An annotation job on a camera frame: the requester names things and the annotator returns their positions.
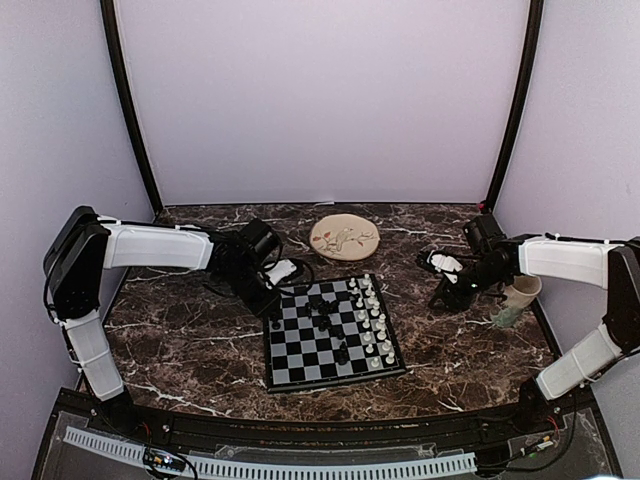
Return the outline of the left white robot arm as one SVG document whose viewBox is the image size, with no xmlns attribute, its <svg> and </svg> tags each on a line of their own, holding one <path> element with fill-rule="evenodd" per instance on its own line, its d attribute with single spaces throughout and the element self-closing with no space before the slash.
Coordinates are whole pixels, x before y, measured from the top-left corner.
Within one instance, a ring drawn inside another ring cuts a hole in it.
<svg viewBox="0 0 640 480">
<path fill-rule="evenodd" d="M 71 357 L 97 399 L 103 421 L 120 436 L 141 427 L 140 412 L 124 399 L 126 387 L 113 358 L 100 314 L 107 270 L 133 267 L 203 271 L 227 285 L 258 318 L 277 309 L 280 294 L 267 260 L 281 251 L 277 233 L 254 218 L 238 231 L 199 226 L 159 226 L 98 215 L 76 208 L 43 260 L 43 302 L 61 325 Z"/>
</svg>

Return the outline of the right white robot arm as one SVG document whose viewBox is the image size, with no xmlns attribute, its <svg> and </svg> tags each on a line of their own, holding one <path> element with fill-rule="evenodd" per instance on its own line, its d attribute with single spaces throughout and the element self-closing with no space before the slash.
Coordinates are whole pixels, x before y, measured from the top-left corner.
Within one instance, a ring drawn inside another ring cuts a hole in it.
<svg viewBox="0 0 640 480">
<path fill-rule="evenodd" d="M 476 297 L 497 284 L 521 277 L 548 280 L 560 290 L 543 302 L 562 320 L 585 320 L 583 337 L 519 393 L 510 413 L 521 434 L 534 432 L 549 416 L 549 403 L 574 388 L 595 382 L 620 360 L 639 351 L 639 240 L 589 239 L 540 233 L 509 236 L 492 215 L 480 215 L 463 228 L 468 257 L 432 250 L 423 260 L 440 275 L 430 305 L 467 310 Z"/>
</svg>

